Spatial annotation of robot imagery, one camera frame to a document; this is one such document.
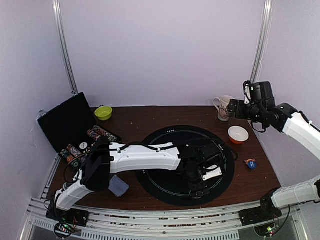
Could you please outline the blue small blind button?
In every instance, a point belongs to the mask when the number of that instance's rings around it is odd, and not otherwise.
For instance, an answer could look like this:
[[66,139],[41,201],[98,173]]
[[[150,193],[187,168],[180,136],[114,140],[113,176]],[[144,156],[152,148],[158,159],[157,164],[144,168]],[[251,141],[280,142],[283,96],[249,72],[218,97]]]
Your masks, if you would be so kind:
[[255,170],[257,168],[257,163],[254,159],[248,159],[246,161],[246,165],[248,166],[248,168],[250,168],[251,170]]

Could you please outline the orange big blind button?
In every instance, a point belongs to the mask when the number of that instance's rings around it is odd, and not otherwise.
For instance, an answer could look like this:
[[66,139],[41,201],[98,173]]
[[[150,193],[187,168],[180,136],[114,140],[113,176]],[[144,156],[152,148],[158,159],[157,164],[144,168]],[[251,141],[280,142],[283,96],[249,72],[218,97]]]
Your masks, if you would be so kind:
[[251,158],[244,161],[244,163],[248,166],[254,166],[254,162],[255,160]]

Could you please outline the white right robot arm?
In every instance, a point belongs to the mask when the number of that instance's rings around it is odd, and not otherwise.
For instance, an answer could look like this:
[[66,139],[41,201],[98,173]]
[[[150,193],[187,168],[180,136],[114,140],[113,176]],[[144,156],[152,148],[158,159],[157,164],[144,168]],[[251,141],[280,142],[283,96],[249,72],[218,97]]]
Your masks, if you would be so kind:
[[[307,121],[302,111],[287,103],[276,105],[273,97],[248,102],[232,99],[228,105],[228,115],[231,118],[250,120],[251,123],[261,123],[263,132],[272,126],[296,140],[315,157],[320,157],[320,129]],[[256,216],[261,221],[268,220],[276,212],[276,208],[319,202],[320,176],[273,190],[267,199],[269,201],[256,210]]]

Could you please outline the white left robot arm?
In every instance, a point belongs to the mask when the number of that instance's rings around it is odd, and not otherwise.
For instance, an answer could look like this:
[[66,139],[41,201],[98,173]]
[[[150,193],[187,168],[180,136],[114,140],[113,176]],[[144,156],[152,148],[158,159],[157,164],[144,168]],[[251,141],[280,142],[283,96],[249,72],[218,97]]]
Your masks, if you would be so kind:
[[75,203],[110,186],[111,174],[135,170],[181,172],[190,196],[199,199],[209,194],[206,181],[223,174],[213,141],[207,138],[205,142],[204,146],[196,146],[194,139],[158,145],[120,144],[100,137],[92,150],[81,156],[83,162],[73,180],[51,197],[48,209],[61,222],[67,222]]

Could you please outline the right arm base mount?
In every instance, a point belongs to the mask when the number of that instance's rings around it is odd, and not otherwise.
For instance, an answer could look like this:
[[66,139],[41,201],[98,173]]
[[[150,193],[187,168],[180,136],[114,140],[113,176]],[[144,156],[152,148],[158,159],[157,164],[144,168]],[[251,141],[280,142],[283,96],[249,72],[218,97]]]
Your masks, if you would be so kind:
[[272,237],[280,227],[282,211],[274,207],[254,207],[239,212],[242,226],[254,226],[254,231],[260,237]]

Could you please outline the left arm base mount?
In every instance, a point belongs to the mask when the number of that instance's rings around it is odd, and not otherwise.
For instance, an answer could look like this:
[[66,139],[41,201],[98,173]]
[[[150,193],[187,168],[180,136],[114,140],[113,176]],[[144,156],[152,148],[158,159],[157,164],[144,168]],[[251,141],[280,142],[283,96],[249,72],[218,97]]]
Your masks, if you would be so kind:
[[51,209],[46,212],[46,218],[57,221],[53,232],[58,238],[68,238],[74,234],[77,227],[86,227],[89,220],[89,212],[79,209],[68,211]]

